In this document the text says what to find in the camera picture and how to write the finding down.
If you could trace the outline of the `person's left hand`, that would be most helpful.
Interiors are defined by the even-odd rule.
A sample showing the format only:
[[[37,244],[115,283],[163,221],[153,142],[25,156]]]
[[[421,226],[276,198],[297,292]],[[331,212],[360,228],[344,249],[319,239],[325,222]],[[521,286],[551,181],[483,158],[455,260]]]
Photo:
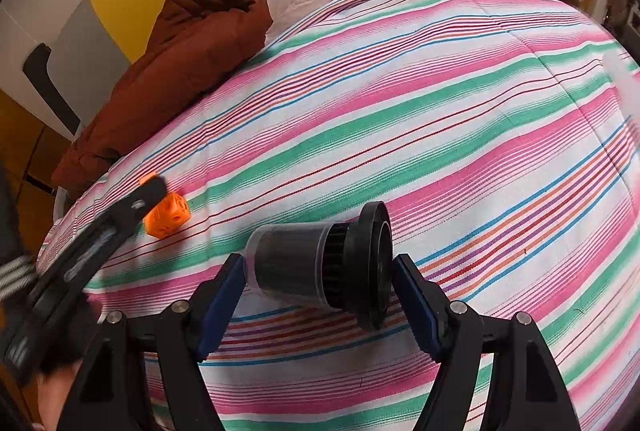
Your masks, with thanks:
[[[85,337],[77,347],[67,339],[55,342],[53,350],[44,357],[44,368],[38,370],[37,399],[40,423],[34,424],[35,430],[55,430],[62,414],[70,388],[72,387],[78,370],[88,350],[88,345],[96,334],[96,321],[102,313],[102,303],[99,300],[89,300],[93,323],[84,331]]]

